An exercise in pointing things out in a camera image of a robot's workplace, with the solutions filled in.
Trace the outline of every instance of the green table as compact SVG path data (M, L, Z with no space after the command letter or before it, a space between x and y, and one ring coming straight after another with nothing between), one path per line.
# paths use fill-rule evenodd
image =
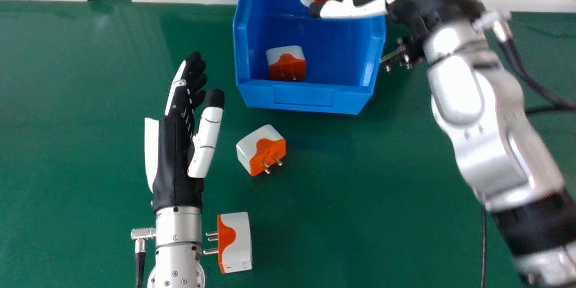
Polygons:
M0 287L133 285L130 230L154 224L144 117L161 117L193 50L208 87L227 95L204 230L217 214L247 211L253 240L252 271L224 276L202 258L210 287L477 286L481 209L432 117L424 66L380 73L359 116L249 109L234 85L233 15L130 0L0 2ZM530 73L572 99L575 22L512 23ZM389 40L404 32L388 26ZM533 123L576 193L576 117ZM288 156L252 179L234 145L264 124L288 140ZM520 287L492 221L488 234L487 286Z

